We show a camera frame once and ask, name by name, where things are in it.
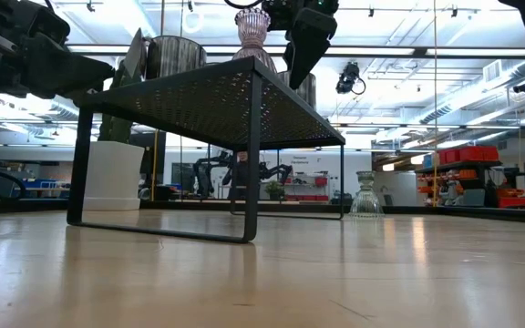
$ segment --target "ventilation duct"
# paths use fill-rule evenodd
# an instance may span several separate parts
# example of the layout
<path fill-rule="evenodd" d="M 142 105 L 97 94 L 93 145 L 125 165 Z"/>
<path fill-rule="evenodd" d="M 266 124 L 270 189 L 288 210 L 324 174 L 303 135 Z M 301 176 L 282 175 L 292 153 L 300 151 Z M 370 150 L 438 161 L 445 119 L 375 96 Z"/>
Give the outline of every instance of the ventilation duct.
<path fill-rule="evenodd" d="M 500 87 L 511 87 L 519 84 L 525 79 L 525 61 L 519 60 L 499 60 L 484 68 L 484 75 L 469 82 L 459 90 L 441 98 L 437 103 L 423 108 L 422 114 L 416 116 L 413 124 L 428 124 L 448 113 L 459 110 L 467 105 L 476 103 L 488 97 L 490 91 Z M 377 141 L 394 139 L 407 133 L 410 128 L 395 128 L 381 134 Z"/>

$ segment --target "clear glass vase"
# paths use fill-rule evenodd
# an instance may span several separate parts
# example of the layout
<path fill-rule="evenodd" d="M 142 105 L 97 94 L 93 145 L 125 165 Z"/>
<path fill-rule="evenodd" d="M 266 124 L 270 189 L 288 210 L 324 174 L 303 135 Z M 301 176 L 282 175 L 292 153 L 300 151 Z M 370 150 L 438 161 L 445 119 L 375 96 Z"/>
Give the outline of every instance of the clear glass vase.
<path fill-rule="evenodd" d="M 277 72 L 271 56 L 264 51 L 263 44 L 266 39 L 266 29 L 271 24 L 271 17 L 259 8 L 243 9 L 234 18 L 238 26 L 238 37 L 241 39 L 242 48 L 234 54 L 232 59 L 255 56 L 269 67 L 273 73 Z"/>
<path fill-rule="evenodd" d="M 358 171 L 357 181 L 360 191 L 357 192 L 349 216 L 352 219 L 379 219 L 384 216 L 380 201 L 374 193 L 374 172 Z"/>

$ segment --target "white planter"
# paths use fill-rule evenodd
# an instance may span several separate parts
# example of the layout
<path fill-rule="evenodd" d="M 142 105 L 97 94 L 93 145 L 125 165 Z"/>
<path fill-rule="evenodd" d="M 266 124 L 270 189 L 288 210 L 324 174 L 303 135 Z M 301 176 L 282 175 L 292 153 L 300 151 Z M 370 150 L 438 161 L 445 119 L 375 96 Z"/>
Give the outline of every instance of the white planter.
<path fill-rule="evenodd" d="M 84 210 L 138 210 L 143 152 L 115 141 L 92 142 Z"/>

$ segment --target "gray vase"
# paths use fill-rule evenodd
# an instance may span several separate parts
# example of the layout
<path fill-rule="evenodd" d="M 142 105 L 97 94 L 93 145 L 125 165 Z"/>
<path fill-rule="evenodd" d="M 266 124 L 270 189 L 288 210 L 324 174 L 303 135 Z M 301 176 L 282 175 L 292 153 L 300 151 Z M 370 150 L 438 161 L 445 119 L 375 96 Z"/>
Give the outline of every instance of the gray vase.
<path fill-rule="evenodd" d="M 179 36 L 158 36 L 149 44 L 146 79 L 204 67 L 206 59 L 206 50 L 194 41 Z"/>
<path fill-rule="evenodd" d="M 279 78 L 284 82 L 285 85 L 289 85 L 291 79 L 291 71 L 284 71 L 277 74 Z M 299 88 L 295 90 L 295 93 L 299 95 L 311 108 L 315 111 L 316 108 L 316 92 L 315 92 L 315 75 L 309 73 L 309 75 L 303 80 L 303 83 Z"/>

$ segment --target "wooden floor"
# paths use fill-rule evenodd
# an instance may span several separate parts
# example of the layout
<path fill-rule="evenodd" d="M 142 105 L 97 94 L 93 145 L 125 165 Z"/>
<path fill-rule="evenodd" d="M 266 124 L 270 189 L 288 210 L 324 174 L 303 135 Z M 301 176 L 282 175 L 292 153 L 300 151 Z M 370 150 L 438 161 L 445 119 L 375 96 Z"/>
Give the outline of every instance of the wooden floor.
<path fill-rule="evenodd" d="M 242 229 L 212 212 L 87 220 Z M 253 244 L 230 245 L 2 215 L 0 327 L 525 327 L 525 223 L 260 218 Z"/>

